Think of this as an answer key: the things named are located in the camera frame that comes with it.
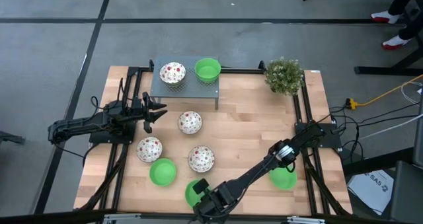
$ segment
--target desk leg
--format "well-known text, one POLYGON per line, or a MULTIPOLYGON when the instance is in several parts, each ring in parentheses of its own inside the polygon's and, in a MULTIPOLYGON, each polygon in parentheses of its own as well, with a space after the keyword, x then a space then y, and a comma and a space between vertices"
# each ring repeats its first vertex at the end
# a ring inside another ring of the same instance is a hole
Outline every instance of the desk leg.
POLYGON ((423 56, 423 47, 420 46, 410 55, 400 60, 392 67, 369 67, 356 66, 354 71, 358 75, 404 75, 404 76, 419 76, 423 74, 423 69, 408 68, 414 62, 418 61, 423 56))
POLYGON ((406 56, 404 59, 400 60, 400 62, 396 63, 392 66, 392 69, 405 69, 414 62, 418 61, 423 55, 423 48, 419 47, 417 50, 413 51, 410 55, 406 56))
POLYGON ((413 150, 414 147, 410 147, 386 155, 380 155, 378 157, 344 165, 342 167, 344 169, 344 175, 350 176, 355 174, 372 172, 375 170, 381 170, 385 168, 392 168, 395 167, 397 161, 405 161, 407 163, 412 163, 413 150))
POLYGON ((13 135, 13 134, 3 132, 3 131, 0 131, 0 140, 1 141, 11 141, 13 143, 20 144, 20 145, 22 145, 25 142, 24 137, 21 137, 21 136, 18 136, 18 135, 13 135))

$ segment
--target person's foot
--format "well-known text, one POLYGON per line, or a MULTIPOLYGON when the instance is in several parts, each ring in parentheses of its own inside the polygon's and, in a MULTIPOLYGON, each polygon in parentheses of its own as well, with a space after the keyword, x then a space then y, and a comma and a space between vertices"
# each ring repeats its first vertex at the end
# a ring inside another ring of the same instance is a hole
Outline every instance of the person's foot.
POLYGON ((394 24, 398 21, 400 15, 390 15, 388 11, 383 11, 380 13, 372 13, 371 19, 374 22, 387 22, 389 24, 394 24))
POLYGON ((403 40, 401 38, 399 38, 399 36, 394 36, 391 39, 389 39, 388 41, 382 43, 382 48, 385 50, 395 50, 400 48, 401 46, 407 44, 407 42, 409 42, 411 39, 409 40, 403 40))

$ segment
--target wooden table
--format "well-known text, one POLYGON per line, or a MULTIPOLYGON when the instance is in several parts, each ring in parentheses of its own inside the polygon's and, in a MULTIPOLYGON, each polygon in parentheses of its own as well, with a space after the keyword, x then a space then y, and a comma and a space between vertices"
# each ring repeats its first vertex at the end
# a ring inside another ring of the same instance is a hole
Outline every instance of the wooden table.
MULTIPOLYGON (((126 78, 127 70, 128 67, 124 66, 110 68, 101 106, 116 99, 119 80, 126 78)), ((150 72, 142 73, 140 96, 143 91, 150 91, 152 75, 150 72)), ((328 114, 321 74, 319 71, 306 71, 305 78, 313 118, 319 120, 328 114)), ((168 112, 151 124, 153 133, 146 134, 142 121, 139 123, 128 151, 118 211, 192 213, 184 198, 185 187, 190 181, 206 178, 213 188, 224 180, 237 178, 261 161, 275 142, 295 135, 292 97, 273 93, 264 83, 264 75, 221 74, 219 85, 220 106, 217 111, 213 99, 164 98, 162 103, 167 104, 168 112), (183 134, 176 124, 179 115, 188 110, 200 113, 204 121, 202 129, 195 135, 183 134), (150 135, 161 140, 161 156, 172 159, 176 164, 176 179, 168 187, 154 185, 149 179, 151 163, 141 162, 136 155, 139 141, 150 135), (188 166, 188 153, 197 145, 206 145, 215 153, 215 165, 205 174, 196 173, 188 166)), ((306 120, 302 99, 300 104, 303 120, 306 120)), ((110 148, 111 144, 100 144, 87 157, 75 207, 85 204, 104 180, 110 148)), ((344 209, 352 212, 340 158, 332 149, 319 151, 328 188, 344 209)), ((279 190, 266 174, 250 186, 232 214, 310 215, 301 155, 297 157, 296 164, 298 181, 293 190, 279 190)), ((107 207, 111 206, 113 191, 114 184, 109 189, 107 207)), ((317 185, 315 195, 318 210, 322 212, 317 185)))

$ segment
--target yellow cable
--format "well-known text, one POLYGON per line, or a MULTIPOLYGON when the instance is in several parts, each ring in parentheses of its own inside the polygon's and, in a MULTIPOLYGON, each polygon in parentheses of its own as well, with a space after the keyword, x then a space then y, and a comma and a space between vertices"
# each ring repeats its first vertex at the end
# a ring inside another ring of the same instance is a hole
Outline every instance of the yellow cable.
POLYGON ((395 90, 397 90, 397 89, 401 88, 402 86, 405 86, 405 85, 407 85, 407 84, 409 84, 409 83, 411 83, 411 82, 413 82, 413 81, 415 81, 415 80, 417 80, 417 79, 419 79, 419 78, 421 78, 421 77, 423 77, 423 75, 419 75, 419 76, 415 77, 414 79, 410 80, 409 82, 406 82, 406 83, 404 83, 404 84, 402 84, 402 85, 400 85, 400 86, 398 86, 398 87, 396 87, 396 88, 393 88, 393 89, 391 89, 390 91, 388 91, 388 92, 384 93, 383 95, 378 96, 378 97, 376 97, 376 98, 374 98, 374 99, 370 100, 369 102, 365 102, 365 103, 363 103, 363 104, 361 104, 361 103, 357 103, 357 105, 356 105, 356 106, 367 106, 367 105, 371 104, 372 102, 375 102, 376 100, 378 100, 378 99, 380 99, 380 98, 384 97, 385 95, 387 95, 387 94, 389 94, 389 93, 391 93, 391 92, 393 92, 393 91, 395 91, 395 90))

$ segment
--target white bowl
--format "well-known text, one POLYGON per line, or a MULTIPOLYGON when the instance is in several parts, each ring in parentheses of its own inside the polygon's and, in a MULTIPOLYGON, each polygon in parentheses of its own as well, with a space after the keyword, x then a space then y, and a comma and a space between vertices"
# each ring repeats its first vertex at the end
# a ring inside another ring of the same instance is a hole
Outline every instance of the white bowl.
POLYGON ((178 62, 170 62, 160 69, 160 79, 168 85, 177 85, 186 74, 185 67, 178 62))
POLYGON ((209 171, 214 165, 214 154, 209 147, 197 146, 188 154, 188 165, 196 172, 209 171))
POLYGON ((187 111, 178 118, 179 130, 185 134, 192 135, 200 131, 203 119, 194 111, 187 111))
POLYGON ((142 139, 137 146, 137 156, 144 162, 153 162, 157 160, 163 147, 156 137, 146 137, 142 139))

